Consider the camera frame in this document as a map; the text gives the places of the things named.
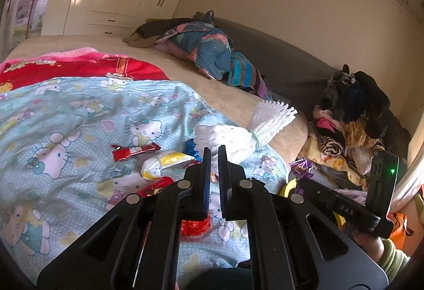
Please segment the green sleeve forearm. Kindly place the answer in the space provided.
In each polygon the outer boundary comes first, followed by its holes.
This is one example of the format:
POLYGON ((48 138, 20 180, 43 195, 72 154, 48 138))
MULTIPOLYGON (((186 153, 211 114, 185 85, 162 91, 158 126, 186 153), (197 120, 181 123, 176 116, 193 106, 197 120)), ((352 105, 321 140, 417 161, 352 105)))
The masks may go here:
POLYGON ((399 272, 407 265, 410 256, 402 250, 396 249, 391 239, 382 239, 384 251, 378 264, 385 271, 389 282, 391 283, 399 272))

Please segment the person right hand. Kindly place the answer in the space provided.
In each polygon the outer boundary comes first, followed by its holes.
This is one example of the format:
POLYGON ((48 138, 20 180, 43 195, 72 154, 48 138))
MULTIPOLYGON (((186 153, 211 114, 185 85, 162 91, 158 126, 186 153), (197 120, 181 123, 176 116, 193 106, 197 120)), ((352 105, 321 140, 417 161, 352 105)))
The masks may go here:
POLYGON ((376 263, 380 262, 385 247, 380 237, 354 230, 352 237, 355 243, 376 263))

